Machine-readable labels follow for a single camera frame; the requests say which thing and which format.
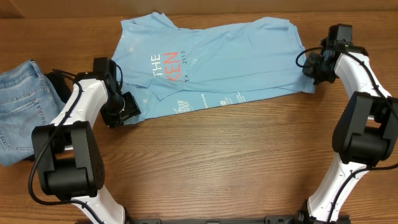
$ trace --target robotic arm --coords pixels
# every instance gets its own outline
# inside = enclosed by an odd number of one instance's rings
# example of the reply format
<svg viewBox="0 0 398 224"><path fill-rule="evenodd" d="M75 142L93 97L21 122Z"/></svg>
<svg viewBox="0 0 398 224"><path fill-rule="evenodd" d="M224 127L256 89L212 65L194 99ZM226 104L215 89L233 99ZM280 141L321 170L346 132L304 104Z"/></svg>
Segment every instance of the robotic arm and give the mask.
<svg viewBox="0 0 398 224"><path fill-rule="evenodd" d="M314 85L328 81L333 83L340 78L350 101L333 133L332 146L335 156L318 190L306 200L298 217L266 216L265 220L245 221L181 221L181 223L351 223L347 218L339 218L338 213L356 183L366 172L351 178L351 174L365 167L374 167L379 161L387 159L394 148L398 136L398 121L392 115L379 93L387 96L390 104L398 110L398 100L380 86L369 66L368 53L356 47L352 41L352 27L338 24L331 26L329 35L322 41L321 54L311 53L303 66L306 76L314 79ZM354 58L354 55L370 70L371 76ZM85 202L106 224L151 223L146 220L132 220L127 210L112 198L104 186L104 165L99 153L92 127L98 112L109 127L123 125L123 121L140 113L130 93L122 94L116 82L116 65L107 58L96 58L93 72L79 73L76 77L83 93L72 110L70 117L62 126L38 166L40 186L47 195L55 195L60 200L79 200ZM42 151L44 142L60 123L78 97L79 86L74 84L73 93L64 110L51 125L36 127L32 141L36 157ZM366 126L368 119L380 123L379 128ZM65 148L74 149L75 157L56 160L53 155ZM92 214L76 205L93 222L98 223Z"/></svg>

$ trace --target wooden table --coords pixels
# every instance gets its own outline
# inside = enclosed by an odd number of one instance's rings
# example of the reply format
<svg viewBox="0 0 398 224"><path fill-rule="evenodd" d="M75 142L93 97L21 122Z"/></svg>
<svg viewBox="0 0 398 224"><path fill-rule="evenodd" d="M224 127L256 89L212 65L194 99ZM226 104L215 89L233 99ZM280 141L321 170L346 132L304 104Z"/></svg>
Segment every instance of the wooden table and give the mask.
<svg viewBox="0 0 398 224"><path fill-rule="evenodd" d="M354 43L368 50L384 88L398 95L398 13L311 12L170 16L175 25L204 29L264 16L290 21L303 45L316 47L337 23L354 26ZM91 71L111 57L123 17L0 20L0 72L35 59L44 72ZM134 218L236 218L295 213L319 186L333 158L331 136L348 98L339 80L315 94L150 119L94 133L106 186ZM380 165L398 161L398 152ZM0 167L0 223L84 220L71 205L46 207L27 192L31 162ZM354 223L398 222L398 170L366 175L341 214ZM38 180L35 192L41 193Z"/></svg>

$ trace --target waistband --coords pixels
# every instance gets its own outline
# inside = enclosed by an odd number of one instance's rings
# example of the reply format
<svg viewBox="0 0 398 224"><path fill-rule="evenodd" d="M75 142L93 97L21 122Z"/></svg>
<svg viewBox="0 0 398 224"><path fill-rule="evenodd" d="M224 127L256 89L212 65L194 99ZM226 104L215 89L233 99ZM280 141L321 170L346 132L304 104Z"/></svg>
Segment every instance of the waistband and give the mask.
<svg viewBox="0 0 398 224"><path fill-rule="evenodd" d="M32 75L44 76L37 63L34 60L28 60L18 67L0 74L0 90L16 86Z"/></svg>

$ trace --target light blue t-shirt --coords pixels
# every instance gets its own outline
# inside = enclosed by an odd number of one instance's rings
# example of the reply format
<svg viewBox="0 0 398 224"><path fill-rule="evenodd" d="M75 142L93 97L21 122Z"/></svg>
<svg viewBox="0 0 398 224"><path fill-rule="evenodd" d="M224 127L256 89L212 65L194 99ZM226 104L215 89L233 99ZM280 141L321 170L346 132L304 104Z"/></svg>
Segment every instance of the light blue t-shirt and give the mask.
<svg viewBox="0 0 398 224"><path fill-rule="evenodd" d="M190 30L152 13L122 27L113 60L142 111L127 123L315 89L295 65L303 46L284 19Z"/></svg>

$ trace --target folded denim jeans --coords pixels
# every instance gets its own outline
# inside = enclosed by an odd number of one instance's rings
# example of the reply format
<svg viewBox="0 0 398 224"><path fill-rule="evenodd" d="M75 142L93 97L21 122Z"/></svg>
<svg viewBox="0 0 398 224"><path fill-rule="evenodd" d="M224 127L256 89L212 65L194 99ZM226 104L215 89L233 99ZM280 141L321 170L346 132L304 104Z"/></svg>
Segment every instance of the folded denim jeans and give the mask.
<svg viewBox="0 0 398 224"><path fill-rule="evenodd" d="M31 134L65 106L33 60L0 74L0 164L33 155Z"/></svg>

